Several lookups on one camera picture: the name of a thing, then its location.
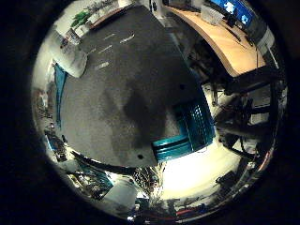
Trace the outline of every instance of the computer monitor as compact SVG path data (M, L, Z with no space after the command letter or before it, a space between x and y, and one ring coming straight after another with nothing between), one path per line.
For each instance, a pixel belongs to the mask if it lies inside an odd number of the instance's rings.
M252 21L252 12L239 0L210 0L227 12L233 14L237 10L237 20L245 27L248 27Z

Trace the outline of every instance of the table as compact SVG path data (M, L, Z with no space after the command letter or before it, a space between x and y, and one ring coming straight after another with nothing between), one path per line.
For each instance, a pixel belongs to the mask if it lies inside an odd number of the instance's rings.
M261 53L258 51L257 60L256 46L251 47L249 45L245 39L246 33L238 27L231 28L224 21L220 25L214 26L201 19L198 12L184 11L167 6L164 6L164 8L188 23L207 41L231 76L237 77L240 74L249 72L257 67L257 63L258 68L265 65ZM237 34L241 38L241 42L224 26Z

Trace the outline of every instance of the bright light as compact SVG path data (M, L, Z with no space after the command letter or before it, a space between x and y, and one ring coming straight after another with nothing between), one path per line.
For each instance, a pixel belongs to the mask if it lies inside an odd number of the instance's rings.
M235 170L239 160L239 156L216 141L203 153L169 160L163 176L161 198L180 198L197 192L195 189L207 190L216 184L218 177Z

